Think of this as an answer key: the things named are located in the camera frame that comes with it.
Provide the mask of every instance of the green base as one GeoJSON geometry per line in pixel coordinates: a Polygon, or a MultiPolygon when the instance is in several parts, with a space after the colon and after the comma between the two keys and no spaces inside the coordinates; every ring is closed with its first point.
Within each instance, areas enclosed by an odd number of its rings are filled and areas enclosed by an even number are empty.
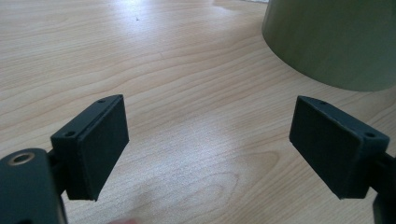
{"type": "Polygon", "coordinates": [[[297,71],[351,91],[396,83],[396,1],[270,0],[262,35],[297,71]]]}

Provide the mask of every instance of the green object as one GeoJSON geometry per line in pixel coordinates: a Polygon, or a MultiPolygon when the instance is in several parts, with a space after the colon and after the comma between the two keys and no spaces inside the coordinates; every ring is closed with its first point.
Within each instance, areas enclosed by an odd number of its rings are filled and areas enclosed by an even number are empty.
{"type": "Polygon", "coordinates": [[[396,83],[396,0],[270,0],[262,35],[281,60],[328,85],[396,83]]]}

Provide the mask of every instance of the black plastic part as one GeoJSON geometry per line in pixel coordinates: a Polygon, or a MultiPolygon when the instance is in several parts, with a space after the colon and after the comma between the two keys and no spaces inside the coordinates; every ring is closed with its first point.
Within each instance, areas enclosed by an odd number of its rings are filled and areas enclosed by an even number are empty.
{"type": "Polygon", "coordinates": [[[122,95],[93,103],[50,139],[56,160],[64,162],[69,173],[69,199],[97,200],[129,142],[122,95]]]}
{"type": "Polygon", "coordinates": [[[375,224],[396,224],[395,200],[378,194],[373,203],[373,210],[375,224]]]}
{"type": "Polygon", "coordinates": [[[370,186],[386,197],[396,202],[396,159],[384,154],[373,167],[370,167],[370,186]]]}
{"type": "Polygon", "coordinates": [[[67,223],[47,152],[29,148],[0,160],[0,223],[67,223]]]}
{"type": "Polygon", "coordinates": [[[330,104],[299,96],[290,141],[343,199],[365,197],[369,169],[384,155],[389,138],[330,104]]]}

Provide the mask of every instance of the wood grain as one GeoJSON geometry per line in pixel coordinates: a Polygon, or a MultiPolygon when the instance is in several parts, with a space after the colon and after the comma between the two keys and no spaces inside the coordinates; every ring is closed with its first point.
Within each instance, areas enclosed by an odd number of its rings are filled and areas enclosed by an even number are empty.
{"type": "Polygon", "coordinates": [[[396,88],[343,91],[294,71],[262,38],[265,9],[1,1],[0,157],[50,150],[52,133],[121,93],[131,142],[98,202],[64,195],[70,223],[373,223],[375,193],[339,201],[289,142],[290,123],[301,94],[396,139],[396,88]]]}

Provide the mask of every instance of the screw hole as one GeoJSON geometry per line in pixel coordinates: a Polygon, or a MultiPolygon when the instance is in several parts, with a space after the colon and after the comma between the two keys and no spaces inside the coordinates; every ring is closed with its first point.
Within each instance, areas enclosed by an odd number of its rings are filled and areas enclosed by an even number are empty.
{"type": "Polygon", "coordinates": [[[373,133],[365,133],[365,135],[366,135],[367,137],[375,137],[375,134],[373,134],[373,133]]]}
{"type": "Polygon", "coordinates": [[[28,161],[31,161],[34,157],[35,157],[35,154],[33,152],[21,153],[19,155],[14,156],[13,158],[11,158],[11,160],[9,160],[8,164],[13,165],[13,166],[21,165],[28,161]]]}
{"type": "Polygon", "coordinates": [[[73,136],[75,134],[75,132],[67,132],[67,133],[64,133],[64,136],[65,137],[71,137],[71,136],[73,136]]]}

